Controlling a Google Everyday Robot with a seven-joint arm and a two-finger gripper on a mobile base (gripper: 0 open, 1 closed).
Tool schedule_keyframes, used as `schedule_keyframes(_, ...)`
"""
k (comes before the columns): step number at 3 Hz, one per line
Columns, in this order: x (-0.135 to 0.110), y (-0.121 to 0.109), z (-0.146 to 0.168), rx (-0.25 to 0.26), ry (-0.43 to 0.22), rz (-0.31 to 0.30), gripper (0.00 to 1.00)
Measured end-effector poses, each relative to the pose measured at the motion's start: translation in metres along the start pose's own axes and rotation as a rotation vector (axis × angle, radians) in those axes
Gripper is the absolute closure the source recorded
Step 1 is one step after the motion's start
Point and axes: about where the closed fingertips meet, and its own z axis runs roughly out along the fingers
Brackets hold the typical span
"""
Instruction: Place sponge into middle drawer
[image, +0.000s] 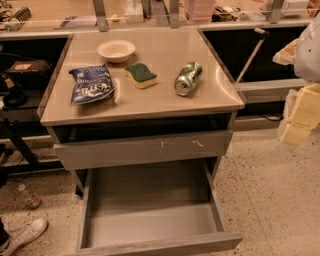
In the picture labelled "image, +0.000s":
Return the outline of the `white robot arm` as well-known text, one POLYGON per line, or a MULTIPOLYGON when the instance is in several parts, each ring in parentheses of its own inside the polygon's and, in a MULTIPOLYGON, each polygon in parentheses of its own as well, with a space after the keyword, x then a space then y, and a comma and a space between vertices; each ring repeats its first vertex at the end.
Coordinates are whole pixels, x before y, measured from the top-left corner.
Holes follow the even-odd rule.
POLYGON ((284 119, 279 126, 280 140, 298 145, 320 123, 320 14, 297 39, 277 52, 273 61, 281 65, 292 64, 295 75, 308 82, 299 91, 289 90, 284 119))

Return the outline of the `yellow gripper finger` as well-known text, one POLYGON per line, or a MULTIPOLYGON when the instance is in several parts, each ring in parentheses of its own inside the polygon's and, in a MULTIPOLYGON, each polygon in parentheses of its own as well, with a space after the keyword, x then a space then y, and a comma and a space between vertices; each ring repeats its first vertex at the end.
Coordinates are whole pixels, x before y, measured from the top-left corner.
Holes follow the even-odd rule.
POLYGON ((280 140, 289 145, 299 145, 319 124, 320 84, 313 83, 299 91, 290 89, 280 123, 280 140))

